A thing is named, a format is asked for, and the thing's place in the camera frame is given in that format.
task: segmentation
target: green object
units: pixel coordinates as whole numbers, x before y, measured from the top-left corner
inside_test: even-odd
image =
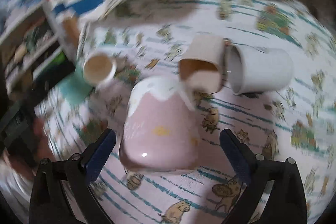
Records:
[[[78,66],[75,72],[64,78],[58,87],[63,95],[71,105],[78,105],[90,95],[93,86],[89,85],[83,79],[83,71]]]

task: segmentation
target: cat print fabric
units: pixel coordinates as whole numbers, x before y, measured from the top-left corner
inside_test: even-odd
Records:
[[[224,73],[220,92],[194,92],[199,167],[182,176],[126,177],[118,151],[130,92],[152,75],[178,77],[178,62],[197,34],[219,35],[226,46],[282,48],[293,60],[293,79],[282,90],[238,96]],[[114,222],[221,223],[245,187],[220,147],[219,134],[225,128],[268,160],[296,160],[308,224],[325,210],[336,193],[336,43],[304,5],[279,0],[130,0],[103,22],[86,25],[78,64],[96,48],[122,60],[110,86],[77,106],[70,106],[56,87],[36,111],[47,117],[45,129],[57,159],[82,152],[106,127],[116,132],[117,144],[95,185]],[[270,189],[250,223],[260,217]]]
[[[190,203],[186,200],[175,203],[167,209],[164,215],[159,214],[159,216],[162,217],[161,223],[179,224],[182,220],[183,214],[189,212],[189,210]]]

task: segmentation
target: cartoon cat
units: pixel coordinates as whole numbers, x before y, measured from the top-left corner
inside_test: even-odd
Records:
[[[160,223],[179,224],[181,222],[183,214],[189,212],[190,204],[191,203],[188,203],[186,199],[173,204],[167,209],[164,215],[158,214],[162,217]]]
[[[142,43],[142,38],[144,37],[143,33],[140,32],[136,35],[136,47],[139,47]]]
[[[152,59],[152,61],[145,67],[145,69],[153,69],[160,59]]]
[[[219,112],[218,108],[210,107],[207,109],[208,115],[204,118],[203,122],[201,123],[203,128],[206,128],[206,132],[209,130],[212,134],[215,129],[219,129],[217,124],[219,122]]]
[[[139,49],[138,53],[135,55],[135,57],[137,58],[142,58],[145,54],[146,54],[146,47],[145,46],[141,46],[141,48]]]
[[[304,182],[304,189],[306,190],[307,194],[312,194],[315,188],[314,183],[316,179],[316,169],[312,168],[310,173],[306,176],[306,180]]]
[[[322,70],[316,72],[316,74],[312,74],[310,76],[311,81],[313,82],[316,90],[322,90],[325,74]]]
[[[182,54],[182,49],[180,48],[180,44],[174,44],[171,46],[169,52],[166,53],[166,59],[169,61],[173,61],[175,57]]]
[[[248,137],[248,133],[244,130],[240,130],[239,132],[235,132],[235,136],[241,143],[249,143],[250,139]]]
[[[129,43],[129,29],[127,27],[123,30],[121,37],[124,41],[124,45],[127,46]]]
[[[230,14],[232,14],[231,2],[230,0],[220,0],[218,6],[219,19],[228,19]]]
[[[323,185],[320,191],[320,196],[325,196],[328,182],[329,182],[329,176],[325,176],[323,180]]]
[[[266,132],[268,134],[265,146],[263,147],[261,154],[268,160],[274,160],[275,154],[278,152],[277,145],[278,136],[275,134],[274,130],[268,130]]]
[[[236,201],[239,198],[241,185],[237,182],[236,179],[229,180],[226,184],[216,184],[212,186],[212,192],[222,198],[219,203],[217,203],[215,210],[218,210],[220,207],[224,206],[225,212],[229,213],[232,206],[236,204]]]
[[[156,32],[156,35],[158,37],[162,37],[162,43],[163,44],[166,44],[166,43],[169,43],[170,40],[172,40],[172,36],[171,36],[171,31],[170,31],[170,28],[169,28],[170,25],[164,25],[160,30],[158,30]]]
[[[275,109],[273,110],[273,114],[278,119],[285,121],[285,116],[284,116],[285,108],[283,107],[282,103],[279,100],[277,100],[277,101],[273,101],[273,105],[275,106]]]
[[[196,106],[201,104],[202,99],[213,99],[213,95],[202,92],[194,92],[194,101]]]

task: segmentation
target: small cup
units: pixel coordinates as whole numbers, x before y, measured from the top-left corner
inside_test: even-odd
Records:
[[[178,63],[179,75],[190,88],[216,93],[222,88],[225,41],[215,35],[197,35]]]
[[[153,76],[134,87],[119,150],[127,170],[193,172],[198,166],[199,143],[192,92],[183,83]]]
[[[293,61],[277,48],[230,46],[226,67],[235,94],[280,90],[293,76]]]
[[[117,60],[103,51],[95,51],[88,55],[83,66],[84,80],[97,89],[105,87],[117,71]]]

